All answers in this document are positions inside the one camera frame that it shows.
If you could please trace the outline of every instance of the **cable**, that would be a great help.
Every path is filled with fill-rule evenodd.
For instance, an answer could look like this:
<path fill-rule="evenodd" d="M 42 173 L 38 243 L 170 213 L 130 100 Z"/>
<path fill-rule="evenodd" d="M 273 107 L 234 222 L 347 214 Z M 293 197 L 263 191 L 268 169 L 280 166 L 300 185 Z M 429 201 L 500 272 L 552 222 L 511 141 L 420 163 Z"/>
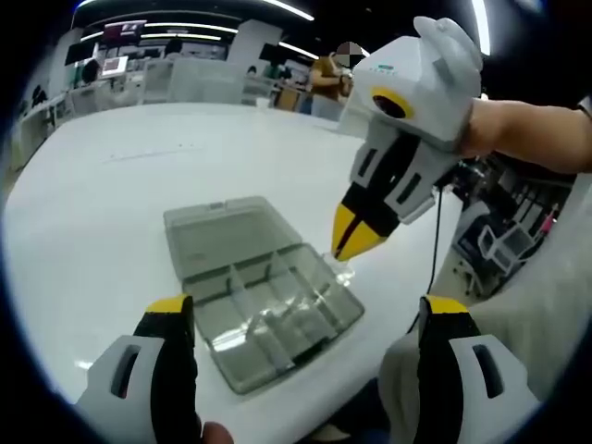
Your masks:
<path fill-rule="evenodd" d="M 434 256 L 432 258 L 432 276 L 429 279 L 429 285 L 427 286 L 427 291 L 425 294 L 429 294 L 432 290 L 432 285 L 434 285 L 434 279 L 436 278 L 436 260 L 438 259 L 438 240 L 440 237 L 440 216 L 442 214 L 442 190 L 444 187 L 439 187 L 439 198 L 438 198 L 438 215 L 436 216 L 436 239 L 434 240 Z M 419 312 L 415 315 L 415 319 L 413 320 L 411 326 L 407 330 L 407 334 L 411 333 L 415 324 L 419 320 Z"/>
<path fill-rule="evenodd" d="M 436 240 L 434 241 L 434 258 L 432 259 L 432 277 L 429 279 L 429 286 L 426 294 L 429 294 L 434 285 L 434 278 L 436 277 L 436 259 L 438 258 L 438 239 L 440 237 L 440 216 L 442 214 L 442 188 L 439 189 L 440 195 L 438 198 L 438 215 L 436 218 Z"/>

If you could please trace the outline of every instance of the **plastic storage box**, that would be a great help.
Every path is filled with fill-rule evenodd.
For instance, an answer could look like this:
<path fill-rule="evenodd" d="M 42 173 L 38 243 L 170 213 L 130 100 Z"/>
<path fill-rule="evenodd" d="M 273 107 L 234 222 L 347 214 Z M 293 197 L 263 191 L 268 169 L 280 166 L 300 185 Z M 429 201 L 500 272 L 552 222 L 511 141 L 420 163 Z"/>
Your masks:
<path fill-rule="evenodd" d="M 237 393 L 314 359 L 364 308 L 262 197 L 165 213 L 197 328 Z"/>

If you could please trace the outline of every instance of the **finger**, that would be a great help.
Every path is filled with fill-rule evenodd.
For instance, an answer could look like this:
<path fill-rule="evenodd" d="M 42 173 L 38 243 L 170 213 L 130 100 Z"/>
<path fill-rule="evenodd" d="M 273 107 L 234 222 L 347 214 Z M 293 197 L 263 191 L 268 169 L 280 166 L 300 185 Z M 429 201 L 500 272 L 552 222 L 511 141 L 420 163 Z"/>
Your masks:
<path fill-rule="evenodd" d="M 219 423 L 203 425 L 203 444 L 234 444 L 230 432 Z"/>

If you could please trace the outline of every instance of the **fluorescent light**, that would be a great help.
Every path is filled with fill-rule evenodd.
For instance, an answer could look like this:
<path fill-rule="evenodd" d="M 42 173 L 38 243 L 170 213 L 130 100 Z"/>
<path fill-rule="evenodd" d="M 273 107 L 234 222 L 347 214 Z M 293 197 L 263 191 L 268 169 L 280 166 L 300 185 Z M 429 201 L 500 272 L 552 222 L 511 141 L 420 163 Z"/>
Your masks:
<path fill-rule="evenodd" d="M 80 4 L 78 6 L 76 6 L 76 8 L 78 9 L 81 6 L 85 6 L 88 5 L 89 3 L 94 2 L 94 0 L 84 0 L 83 2 L 80 2 Z"/>
<path fill-rule="evenodd" d="M 142 34 L 141 37 L 143 39 L 159 39 L 159 38 L 166 38 L 166 37 L 177 37 L 177 34 L 169 34 L 169 33 L 160 33 L 160 34 Z"/>
<path fill-rule="evenodd" d="M 279 2 L 278 0 L 263 0 L 264 2 L 268 3 L 269 5 L 279 6 L 282 9 L 286 9 L 287 11 L 291 12 L 292 14 L 296 14 L 308 21 L 313 21 L 315 18 L 310 14 L 306 14 L 304 11 L 300 9 L 296 9 L 294 6 L 286 5 L 285 3 Z"/>
<path fill-rule="evenodd" d="M 479 30 L 479 45 L 481 52 L 486 56 L 491 54 L 489 43 L 489 25 L 487 24 L 487 12 L 485 10 L 484 0 L 473 0 L 473 9 L 477 19 L 477 29 Z"/>
<path fill-rule="evenodd" d="M 233 30 L 232 28 L 225 28 L 224 26 L 214 26 L 214 25 L 202 25 L 199 23 L 146 23 L 144 28 L 155 28 L 155 27 L 169 27 L 169 28 L 205 28 L 207 30 L 215 30 L 215 31 L 224 31 L 224 32 L 232 32 L 236 34 L 239 30 Z"/>
<path fill-rule="evenodd" d="M 203 35 L 203 34 L 177 34 L 177 37 L 187 39 L 204 39 L 204 40 L 222 40 L 222 37 L 217 35 Z"/>
<path fill-rule="evenodd" d="M 96 33 L 94 33 L 94 34 L 91 34 L 91 35 L 87 35 L 87 36 L 85 36 L 85 37 L 82 37 L 82 38 L 80 39 L 80 41 L 81 41 L 81 42 L 86 42 L 87 40 L 91 40 L 91 39 L 93 39 L 94 37 L 99 37 L 99 36 L 101 36 L 101 35 L 103 35 L 103 32 L 102 32 L 102 31 L 100 31 L 100 32 L 96 32 Z"/>
<path fill-rule="evenodd" d="M 88 361 L 74 361 L 74 365 L 82 370 L 88 370 L 93 366 L 93 363 L 89 363 Z"/>
<path fill-rule="evenodd" d="M 283 46 L 284 48 L 291 49 L 292 51 L 296 51 L 297 53 L 303 54 L 307 57 L 311 57 L 314 60 L 318 60 L 318 55 L 314 55 L 313 53 L 309 53 L 308 51 L 304 51 L 303 49 L 300 49 L 296 46 L 292 46 L 291 44 L 280 42 L 279 45 Z"/>
<path fill-rule="evenodd" d="M 145 23 L 146 20 L 126 20 L 126 21 L 116 21 L 115 23 L 107 23 L 105 25 L 106 28 L 111 28 L 114 26 L 121 26 L 121 25 L 142 25 Z"/>
<path fill-rule="evenodd" d="M 143 39 L 167 39 L 173 37 L 187 38 L 187 39 L 202 39 L 202 40 L 222 40 L 222 37 L 216 35 L 203 34 L 174 34 L 171 32 L 164 32 L 159 34 L 143 34 Z"/>

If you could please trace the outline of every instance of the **white tabletop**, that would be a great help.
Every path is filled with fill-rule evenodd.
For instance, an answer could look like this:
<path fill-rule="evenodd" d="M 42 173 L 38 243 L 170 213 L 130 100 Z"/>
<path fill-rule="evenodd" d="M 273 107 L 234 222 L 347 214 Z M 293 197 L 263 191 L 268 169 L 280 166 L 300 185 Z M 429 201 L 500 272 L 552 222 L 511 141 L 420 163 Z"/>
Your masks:
<path fill-rule="evenodd" d="M 263 195 L 318 252 L 362 140 L 334 124 L 231 105 L 149 105 L 75 119 L 32 158 L 5 213 L 15 308 L 48 383 L 74 402 L 86 370 L 145 307 L 180 292 L 163 212 Z M 438 269 L 461 202 L 442 205 Z M 365 314 L 280 383 L 238 396 L 198 340 L 196 409 L 237 442 L 294 442 L 336 411 L 404 334 L 431 272 L 436 209 L 350 262 Z"/>

